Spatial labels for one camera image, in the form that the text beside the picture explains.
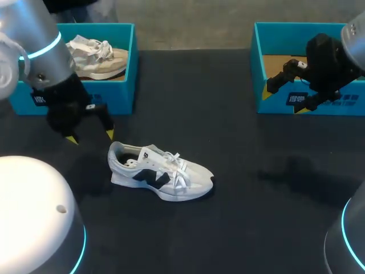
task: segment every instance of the blue led ring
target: blue led ring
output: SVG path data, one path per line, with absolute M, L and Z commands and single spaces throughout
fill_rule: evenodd
M 343 235 L 343 238 L 344 238 L 344 242 L 346 243 L 346 246 L 347 246 L 348 250 L 350 251 L 351 255 L 354 257 L 355 261 L 359 264 L 359 266 L 361 266 L 361 268 L 363 270 L 365 270 L 365 265 L 362 264 L 362 262 L 356 256 L 355 252 L 352 250 L 352 248 L 350 246 L 350 243 L 347 240 L 346 233 L 344 231 L 344 224 L 343 224 L 344 223 L 344 212 L 346 211 L 346 207 L 347 207 L 348 203 L 350 202 L 350 200 L 348 200 L 348 202 L 346 203 L 346 205 L 345 205 L 345 207 L 342 211 L 342 218 L 341 218 L 342 235 Z
M 86 228 L 84 226 L 84 246 L 82 247 L 80 258 L 77 261 L 77 263 L 75 264 L 75 266 L 74 266 L 73 270 L 70 272 L 70 274 L 74 274 L 76 272 L 77 268 L 79 267 L 79 265 L 81 263 L 81 259 L 82 259 L 82 257 L 84 256 L 84 253 L 85 253 L 85 247 L 86 247 Z
M 38 50 L 36 51 L 35 53 L 32 53 L 32 54 L 29 54 L 28 55 L 28 58 L 29 59 L 32 59 L 32 58 L 35 58 L 35 57 L 38 57 L 48 51 L 50 51 L 51 49 L 53 49 L 57 44 L 58 42 L 61 40 L 61 33 L 58 33 L 58 36 L 56 37 L 56 39 L 50 43 L 48 46 L 46 46 L 45 48 L 41 49 L 41 50 Z M 24 57 L 23 56 L 20 56 L 19 57 L 19 60 L 24 60 Z

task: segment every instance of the shoe insole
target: shoe insole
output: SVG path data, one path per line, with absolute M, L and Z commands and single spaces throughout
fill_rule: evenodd
M 126 164 L 129 159 L 138 160 L 138 155 L 131 153 L 124 153 L 116 156 L 117 160 L 121 164 Z

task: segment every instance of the beige sneaker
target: beige sneaker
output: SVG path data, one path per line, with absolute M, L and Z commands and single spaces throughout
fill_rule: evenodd
M 122 73 L 127 67 L 128 51 L 113 49 L 108 41 L 87 39 L 77 35 L 67 43 L 79 77 L 105 80 Z

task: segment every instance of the blue shoe box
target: blue shoe box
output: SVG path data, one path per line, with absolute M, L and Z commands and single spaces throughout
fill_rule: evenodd
M 134 24 L 81 23 L 58 24 L 63 40 L 68 41 L 81 35 L 88 39 L 107 40 L 112 47 L 128 50 L 128 63 L 124 80 L 83 80 L 92 98 L 92 103 L 106 103 L 112 115 L 132 114 L 133 97 L 138 67 L 138 47 Z M 46 115 L 47 107 L 37 107 L 31 97 L 32 89 L 19 82 L 9 97 L 13 110 L 18 115 Z
M 250 65 L 258 113 L 293 114 L 293 105 L 303 97 L 316 92 L 296 79 L 282 86 L 276 94 L 266 90 L 268 79 L 264 55 L 305 56 L 307 42 L 318 33 L 340 39 L 344 24 L 339 23 L 266 23 L 254 25 L 250 52 Z M 342 97 L 324 102 L 306 115 L 365 115 L 365 80 L 355 80 L 340 90 Z

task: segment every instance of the shoe tongue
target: shoe tongue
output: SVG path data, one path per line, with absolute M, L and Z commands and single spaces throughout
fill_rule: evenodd
M 156 146 L 151 144 L 150 146 L 143 147 L 141 149 L 137 161 L 139 163 L 144 163 L 150 160 L 156 163 L 163 164 L 166 162 L 166 158 L 163 157 L 163 155 L 164 152 L 162 150 L 159 150 Z

